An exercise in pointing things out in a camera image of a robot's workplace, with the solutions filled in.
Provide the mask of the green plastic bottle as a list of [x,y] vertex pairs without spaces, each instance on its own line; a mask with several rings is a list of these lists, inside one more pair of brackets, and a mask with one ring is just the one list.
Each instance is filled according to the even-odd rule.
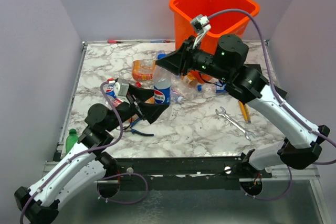
[[65,141],[66,154],[68,154],[71,151],[73,146],[76,144],[77,140],[78,140],[78,134],[76,129],[70,129],[69,135],[67,136]]

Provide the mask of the clear water bottle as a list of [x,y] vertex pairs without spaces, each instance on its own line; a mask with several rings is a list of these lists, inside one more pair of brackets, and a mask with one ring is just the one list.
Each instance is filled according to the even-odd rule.
[[171,82],[171,97],[174,103],[189,102],[196,97],[196,87],[187,85],[182,81],[181,76],[172,76]]

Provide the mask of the blue label slim bottle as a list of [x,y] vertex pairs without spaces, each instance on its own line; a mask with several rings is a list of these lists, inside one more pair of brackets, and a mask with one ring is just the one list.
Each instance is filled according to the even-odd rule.
[[196,89],[198,92],[211,92],[214,94],[227,93],[225,85],[220,84],[199,84]]

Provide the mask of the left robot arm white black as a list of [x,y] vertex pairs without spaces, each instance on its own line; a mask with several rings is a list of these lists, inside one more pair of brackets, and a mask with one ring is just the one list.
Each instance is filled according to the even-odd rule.
[[118,105],[111,100],[109,106],[92,105],[85,119],[86,128],[66,156],[42,179],[15,191],[21,211],[19,222],[28,219],[30,223],[52,223],[69,200],[95,180],[119,177],[117,161],[105,150],[117,144],[123,133],[114,138],[110,132],[122,129],[123,122],[135,114],[150,124],[155,122],[169,105],[147,103],[152,96],[153,89],[129,84]]

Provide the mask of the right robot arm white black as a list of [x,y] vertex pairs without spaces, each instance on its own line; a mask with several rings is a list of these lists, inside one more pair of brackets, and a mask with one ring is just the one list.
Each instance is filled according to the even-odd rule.
[[191,70],[225,83],[230,96],[261,113],[285,139],[273,146],[251,150],[241,164],[246,177],[254,177],[266,167],[286,164],[305,169],[316,162],[330,130],[317,126],[294,110],[258,70],[244,64],[249,47],[233,34],[220,37],[213,55],[193,47],[191,36],[181,47],[156,61],[156,65],[177,76]]

